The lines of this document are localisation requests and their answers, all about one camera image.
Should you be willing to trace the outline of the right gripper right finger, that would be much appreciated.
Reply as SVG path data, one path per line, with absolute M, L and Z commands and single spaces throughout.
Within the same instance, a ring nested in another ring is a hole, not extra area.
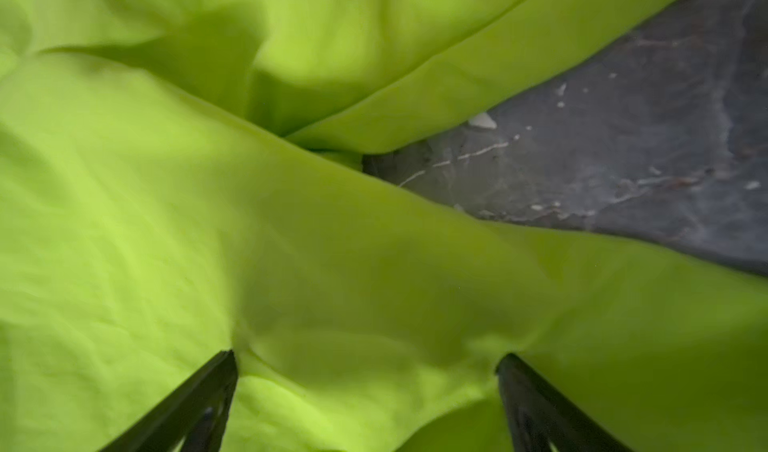
M 496 376 L 516 451 L 630 451 L 517 355 Z

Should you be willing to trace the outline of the lime green shorts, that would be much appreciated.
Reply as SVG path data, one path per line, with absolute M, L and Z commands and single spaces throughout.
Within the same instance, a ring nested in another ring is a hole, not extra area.
M 767 447 L 767 282 L 366 175 L 674 0 L 1 0 L 1 447 L 222 350 L 227 451 L 508 451 L 521 356 L 637 451 Z

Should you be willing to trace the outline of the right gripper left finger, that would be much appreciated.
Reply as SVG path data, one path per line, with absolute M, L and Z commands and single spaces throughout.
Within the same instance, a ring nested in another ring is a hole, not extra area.
M 217 353 L 103 449 L 107 452 L 219 451 L 238 377 L 234 352 Z

